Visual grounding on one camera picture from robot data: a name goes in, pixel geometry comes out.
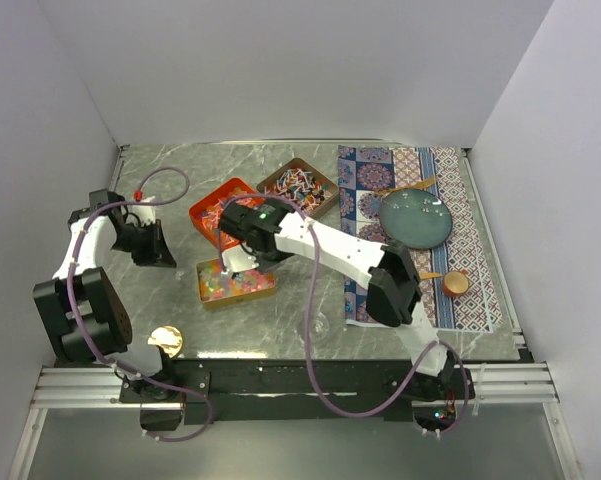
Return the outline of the clear plastic jar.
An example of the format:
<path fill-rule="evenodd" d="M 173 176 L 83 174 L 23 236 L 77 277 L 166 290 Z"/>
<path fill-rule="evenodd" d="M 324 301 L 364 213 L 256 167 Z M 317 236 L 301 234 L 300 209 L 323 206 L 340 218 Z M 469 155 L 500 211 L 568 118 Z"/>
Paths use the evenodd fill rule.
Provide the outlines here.
<path fill-rule="evenodd" d="M 297 326 L 297 334 L 302 343 L 305 342 L 308 336 L 311 338 L 311 342 L 322 342 L 329 336 L 329 332 L 329 319 L 322 312 L 315 312 L 313 314 L 308 335 L 305 334 L 304 318 L 301 318 Z"/>

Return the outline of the orange tin of lollipops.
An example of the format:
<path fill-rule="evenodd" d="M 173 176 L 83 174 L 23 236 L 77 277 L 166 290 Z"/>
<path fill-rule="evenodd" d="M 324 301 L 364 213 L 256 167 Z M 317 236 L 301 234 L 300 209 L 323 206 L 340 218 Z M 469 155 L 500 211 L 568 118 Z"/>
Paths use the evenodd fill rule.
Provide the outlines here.
<path fill-rule="evenodd" d="M 233 197 L 255 193 L 238 177 L 233 177 L 189 208 L 194 228 L 212 245 L 218 245 L 218 225 L 223 208 Z"/>

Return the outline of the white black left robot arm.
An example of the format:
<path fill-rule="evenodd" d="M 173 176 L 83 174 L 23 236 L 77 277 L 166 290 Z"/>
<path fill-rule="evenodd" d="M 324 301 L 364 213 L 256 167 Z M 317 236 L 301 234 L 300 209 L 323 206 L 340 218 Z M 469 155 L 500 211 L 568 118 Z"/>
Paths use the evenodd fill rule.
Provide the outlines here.
<path fill-rule="evenodd" d="M 140 393 L 159 402 L 178 392 L 179 377 L 162 347 L 133 338 L 130 317 L 105 272 L 112 251 L 135 265 L 174 268 L 155 207 L 162 199 L 132 202 L 113 191 L 89 194 L 89 206 L 71 213 L 71 239 L 61 266 L 33 288 L 33 300 L 57 360 L 101 363 L 124 374 Z"/>

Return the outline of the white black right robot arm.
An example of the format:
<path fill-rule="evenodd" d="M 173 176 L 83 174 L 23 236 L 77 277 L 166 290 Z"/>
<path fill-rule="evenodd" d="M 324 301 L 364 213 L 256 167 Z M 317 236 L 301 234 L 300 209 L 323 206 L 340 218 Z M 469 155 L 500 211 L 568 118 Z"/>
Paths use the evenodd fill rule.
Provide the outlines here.
<path fill-rule="evenodd" d="M 251 208 L 238 199 L 223 207 L 221 232 L 239 241 L 221 254 L 233 274 L 261 272 L 292 256 L 310 259 L 343 274 L 366 291 L 363 310 L 378 323 L 395 328 L 415 367 L 407 394 L 443 399 L 452 389 L 455 360 L 440 344 L 422 300 L 420 276 L 408 248 L 397 241 L 369 241 L 326 226 L 292 202 L 264 195 Z"/>

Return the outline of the gold tin of star candies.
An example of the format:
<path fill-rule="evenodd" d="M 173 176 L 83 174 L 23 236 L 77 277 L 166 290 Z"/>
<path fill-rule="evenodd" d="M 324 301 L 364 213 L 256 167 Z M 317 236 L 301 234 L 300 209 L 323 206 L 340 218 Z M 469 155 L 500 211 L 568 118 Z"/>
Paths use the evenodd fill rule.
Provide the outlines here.
<path fill-rule="evenodd" d="M 272 273 L 247 270 L 237 274 L 224 273 L 217 259 L 196 265 L 198 292 L 202 306 L 208 310 L 257 300 L 276 293 Z"/>

